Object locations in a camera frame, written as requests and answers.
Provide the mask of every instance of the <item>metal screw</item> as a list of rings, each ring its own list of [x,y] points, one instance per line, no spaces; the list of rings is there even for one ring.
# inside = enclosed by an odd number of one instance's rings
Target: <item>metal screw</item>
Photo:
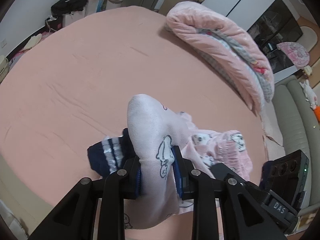
[[[234,178],[230,178],[230,179],[228,179],[228,183],[229,183],[230,185],[235,185],[235,184],[237,184],[237,180],[234,179]]]
[[[194,176],[199,176],[201,174],[201,171],[194,169],[191,171],[191,174]]]
[[[117,174],[118,174],[119,176],[124,176],[124,175],[127,174],[127,171],[122,169],[122,170],[117,171]]]
[[[82,178],[82,179],[80,180],[80,183],[81,183],[82,185],[87,185],[89,182],[90,182],[90,179],[89,179],[89,178]]]

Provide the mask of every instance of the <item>orange toy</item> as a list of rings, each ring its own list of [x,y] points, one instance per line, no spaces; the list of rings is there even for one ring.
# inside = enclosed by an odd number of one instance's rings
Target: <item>orange toy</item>
[[[315,112],[318,122],[320,122],[320,106],[316,106],[316,109],[313,111]]]

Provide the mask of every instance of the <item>electrical outlet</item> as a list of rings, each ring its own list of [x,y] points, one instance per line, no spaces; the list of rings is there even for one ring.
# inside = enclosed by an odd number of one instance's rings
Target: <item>electrical outlet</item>
[[[3,49],[5,45],[7,45],[7,40],[6,39],[1,41],[1,49]]]

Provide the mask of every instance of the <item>black backpack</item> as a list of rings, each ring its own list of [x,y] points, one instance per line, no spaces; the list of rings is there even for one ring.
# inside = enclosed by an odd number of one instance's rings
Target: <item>black backpack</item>
[[[62,16],[74,11],[83,11],[88,0],[60,0],[51,6],[53,16]]]

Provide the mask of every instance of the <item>pink fan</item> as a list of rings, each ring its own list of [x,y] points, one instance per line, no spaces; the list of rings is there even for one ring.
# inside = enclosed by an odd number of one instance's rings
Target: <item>pink fan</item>
[[[287,55],[296,67],[303,69],[308,65],[310,55],[301,44],[297,42],[282,42],[277,44],[277,47]]]

